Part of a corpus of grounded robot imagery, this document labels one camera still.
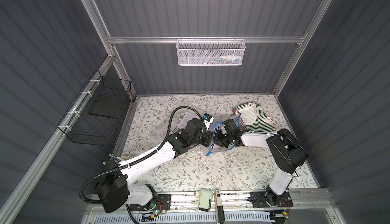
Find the green striped garment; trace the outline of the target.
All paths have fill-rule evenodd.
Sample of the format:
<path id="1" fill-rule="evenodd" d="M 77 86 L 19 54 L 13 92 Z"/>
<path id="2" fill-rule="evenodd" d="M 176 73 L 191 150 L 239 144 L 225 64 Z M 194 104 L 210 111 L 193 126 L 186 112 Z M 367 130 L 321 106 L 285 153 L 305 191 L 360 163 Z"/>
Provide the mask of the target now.
<path id="1" fill-rule="evenodd" d="M 252 133 L 275 133 L 276 125 L 271 117 L 267 116 L 260 104 L 246 103 L 235 108 L 239 114 L 239 127 Z"/>

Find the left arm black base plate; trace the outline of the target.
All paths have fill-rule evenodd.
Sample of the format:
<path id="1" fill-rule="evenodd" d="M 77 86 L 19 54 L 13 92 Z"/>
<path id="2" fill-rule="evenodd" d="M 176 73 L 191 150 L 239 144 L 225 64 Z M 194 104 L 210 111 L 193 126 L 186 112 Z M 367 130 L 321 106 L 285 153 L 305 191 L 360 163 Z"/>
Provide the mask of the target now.
<path id="1" fill-rule="evenodd" d="M 171 194 L 158 194 L 156 198 L 153 198 L 150 203 L 144 206 L 130 205 L 130 211 L 168 211 L 171 208 L 171 202 Z"/>

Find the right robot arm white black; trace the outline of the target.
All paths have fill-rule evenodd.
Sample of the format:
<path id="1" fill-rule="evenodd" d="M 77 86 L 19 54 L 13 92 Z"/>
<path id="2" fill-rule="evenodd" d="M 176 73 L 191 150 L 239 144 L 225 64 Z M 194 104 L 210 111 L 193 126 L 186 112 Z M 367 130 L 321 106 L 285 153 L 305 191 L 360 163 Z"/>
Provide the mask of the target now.
<path id="1" fill-rule="evenodd" d="M 276 133 L 242 131 L 234 120 L 228 119 L 214 129 L 214 139 L 221 147 L 228 147 L 231 144 L 270 150 L 277 169 L 265 193 L 254 198 L 255 201 L 270 207 L 280 206 L 287 198 L 289 185 L 294 177 L 298 176 L 297 168 L 301 167 L 308 158 L 307 152 L 288 129 L 281 129 Z"/>

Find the clear vacuum bag blue zipper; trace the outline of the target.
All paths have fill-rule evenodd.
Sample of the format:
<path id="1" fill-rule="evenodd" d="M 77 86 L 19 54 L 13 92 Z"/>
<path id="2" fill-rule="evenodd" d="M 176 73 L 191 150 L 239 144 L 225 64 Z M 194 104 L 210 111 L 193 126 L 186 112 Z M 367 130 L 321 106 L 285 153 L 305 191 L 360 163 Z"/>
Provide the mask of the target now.
<path id="1" fill-rule="evenodd" d="M 195 117 L 188 120 L 182 129 L 171 133 L 172 121 L 177 111 L 188 109 L 195 113 Z M 222 148 L 242 145 L 242 132 L 233 119 L 227 119 L 217 125 L 210 121 L 211 115 L 203 116 L 194 108 L 179 106 L 173 110 L 169 117 L 168 127 L 162 142 L 152 150 L 152 154 L 169 153 L 172 158 L 177 158 L 198 146 L 209 147 L 216 144 Z"/>

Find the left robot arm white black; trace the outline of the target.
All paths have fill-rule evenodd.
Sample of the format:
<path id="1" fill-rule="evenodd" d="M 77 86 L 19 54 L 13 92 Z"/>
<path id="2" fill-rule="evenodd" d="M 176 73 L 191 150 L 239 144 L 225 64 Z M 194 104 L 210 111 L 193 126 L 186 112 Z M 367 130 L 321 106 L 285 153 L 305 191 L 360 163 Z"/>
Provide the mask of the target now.
<path id="1" fill-rule="evenodd" d="M 168 135 L 159 146 L 133 159 L 109 163 L 106 169 L 110 172 L 99 177 L 95 186 L 104 211 L 112 213 L 124 205 L 153 209 L 158 201 L 157 192 L 151 184 L 136 185 L 136 180 L 196 146 L 209 146 L 212 136 L 200 119 L 193 118 L 184 129 Z"/>

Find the navy striped garment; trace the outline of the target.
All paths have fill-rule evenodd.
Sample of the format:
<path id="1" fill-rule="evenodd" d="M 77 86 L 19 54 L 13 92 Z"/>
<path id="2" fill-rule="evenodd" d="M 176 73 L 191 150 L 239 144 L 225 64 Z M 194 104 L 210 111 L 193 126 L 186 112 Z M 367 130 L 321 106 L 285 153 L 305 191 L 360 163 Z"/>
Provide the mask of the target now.
<path id="1" fill-rule="evenodd" d="M 180 117 L 179 117 L 178 123 L 176 124 L 176 126 L 173 129 L 173 133 L 182 136 L 182 131 L 186 127 L 188 121 L 193 119 L 193 118 L 198 118 L 199 119 L 199 117 L 197 115 L 193 114 L 193 113 L 186 112 L 186 113 L 181 114 Z M 216 121 L 215 118 L 214 118 L 214 122 L 213 122 L 212 126 L 210 127 L 210 129 L 208 129 L 213 134 L 212 142 L 209 145 L 210 149 L 214 149 L 214 148 L 220 149 L 220 148 L 223 148 L 223 147 L 219 147 L 218 145 L 216 145 L 214 143 L 214 130 L 215 130 L 216 126 L 219 125 L 219 124 L 222 124 L 222 123 L 220 121 Z"/>

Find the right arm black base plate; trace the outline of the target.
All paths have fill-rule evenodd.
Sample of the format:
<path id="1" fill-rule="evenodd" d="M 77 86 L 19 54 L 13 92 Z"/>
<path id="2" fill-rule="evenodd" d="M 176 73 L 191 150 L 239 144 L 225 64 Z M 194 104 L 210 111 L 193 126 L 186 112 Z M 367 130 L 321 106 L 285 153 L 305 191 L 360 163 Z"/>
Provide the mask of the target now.
<path id="1" fill-rule="evenodd" d="M 254 208 L 268 208 L 268 207 L 291 208 L 294 206 L 289 192 L 284 192 L 280 196 L 274 194 L 273 192 L 267 192 L 267 191 L 250 192 L 247 201 L 249 201 Z"/>

